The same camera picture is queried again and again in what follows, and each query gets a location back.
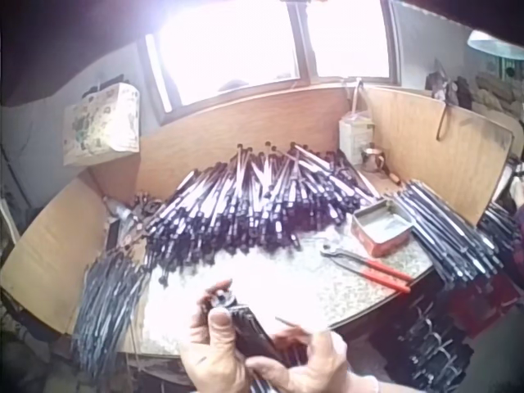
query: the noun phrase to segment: white bag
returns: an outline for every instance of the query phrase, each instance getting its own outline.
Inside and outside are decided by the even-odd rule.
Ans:
[[[138,152],[140,94],[113,84],[69,106],[64,115],[64,165],[95,165]]]

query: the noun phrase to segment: window frame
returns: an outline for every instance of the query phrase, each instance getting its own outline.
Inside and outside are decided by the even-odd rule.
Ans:
[[[398,85],[400,83],[398,53],[397,53],[397,34],[395,30],[394,15],[391,10],[390,0],[379,0],[382,6],[382,15],[384,19],[384,26],[386,31],[389,71],[388,77],[373,78],[362,77],[365,83],[369,84],[386,84]],[[261,84],[256,86],[246,86],[244,88],[234,89],[228,92],[217,94],[213,97],[208,97],[203,100],[193,102],[188,105],[182,105],[180,96],[174,81],[170,78],[169,73],[164,67],[158,53],[159,38],[158,34],[149,34],[153,37],[153,43],[156,46],[156,55],[158,57],[157,65],[160,67],[161,78],[165,86],[165,91],[173,110],[166,112],[164,103],[161,98],[160,90],[156,81],[155,71],[151,64],[151,58],[147,47],[147,36],[138,41],[138,52],[141,59],[142,68],[145,70],[145,79],[149,88],[149,93],[152,99],[153,111],[159,120],[160,125],[171,123],[184,116],[192,113],[202,111],[212,106],[222,105],[228,102],[263,95],[266,93],[275,93],[282,91],[291,91],[294,88],[306,88],[319,84],[341,84],[354,82],[358,76],[342,78],[342,77],[320,77],[316,70],[316,60],[314,58],[314,50],[309,37],[309,29],[307,26],[307,2],[289,2],[287,4],[287,13],[291,23],[291,31],[295,43],[296,64],[298,69],[298,78],[286,79]]]

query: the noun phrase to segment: bright window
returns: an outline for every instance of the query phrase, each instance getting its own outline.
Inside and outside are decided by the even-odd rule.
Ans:
[[[160,32],[159,46],[183,105],[299,76],[287,6],[279,0],[181,11]]]
[[[329,0],[307,8],[318,76],[390,76],[379,0]]]

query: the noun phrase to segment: workbench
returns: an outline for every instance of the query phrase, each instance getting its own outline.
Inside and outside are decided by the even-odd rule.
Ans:
[[[391,171],[404,180],[423,181],[476,224],[499,181],[512,134],[471,111],[451,107],[437,140],[444,103],[385,88],[366,92],[376,125],[373,141],[386,152]],[[104,196],[131,202],[136,192],[144,191],[168,198],[189,171],[232,156],[238,143],[255,151],[262,151],[266,141],[282,149],[299,142],[314,151],[335,151],[338,121],[350,109],[347,97],[340,86],[270,93],[200,111],[141,138],[140,154],[85,170],[53,198],[3,266],[2,289],[55,331],[71,334],[84,272],[105,241]],[[341,326],[393,296],[392,290],[321,257],[318,247],[326,240],[364,252],[346,225],[303,235],[302,252],[220,253],[215,266],[201,268],[196,276],[171,274],[167,289],[155,271],[133,318],[136,334],[128,334],[124,349],[176,355],[184,305],[217,278],[233,278],[239,300],[260,314],[268,330],[275,314],[291,322],[308,323],[309,318]],[[415,279],[431,267],[414,240],[383,261]]]
[[[278,249],[273,254],[259,248],[246,255],[221,251],[215,265],[200,266],[190,276],[172,273],[169,285],[159,284],[156,269],[138,313],[138,353],[177,355],[177,340],[187,329],[188,315],[198,293],[213,282],[232,278],[232,291],[248,304],[264,328],[278,329],[275,316],[304,326],[337,328],[376,309],[394,296],[405,296],[346,271],[319,253],[324,244],[367,255],[350,232],[350,223],[331,225],[320,233],[300,237],[302,251]],[[416,281],[432,267],[420,245],[411,239],[382,262],[407,273]]]

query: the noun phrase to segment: pile of metal rods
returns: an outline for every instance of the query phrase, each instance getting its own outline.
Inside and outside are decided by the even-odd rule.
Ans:
[[[94,381],[111,376],[149,276],[119,251],[102,256],[86,273],[71,349],[80,368]]]
[[[295,143],[288,152],[266,147],[238,145],[229,162],[193,170],[147,225],[148,263],[164,269],[163,284],[168,272],[213,264],[219,250],[299,250],[298,231],[342,224],[374,201],[341,151],[322,158]]]
[[[502,268],[490,237],[455,214],[423,183],[408,183],[393,198],[413,217],[414,236],[446,284],[490,278]]]
[[[513,258],[515,241],[519,240],[521,235],[517,223],[506,210],[495,203],[490,203],[477,226],[484,233],[491,235],[498,247],[499,256],[511,255]]]

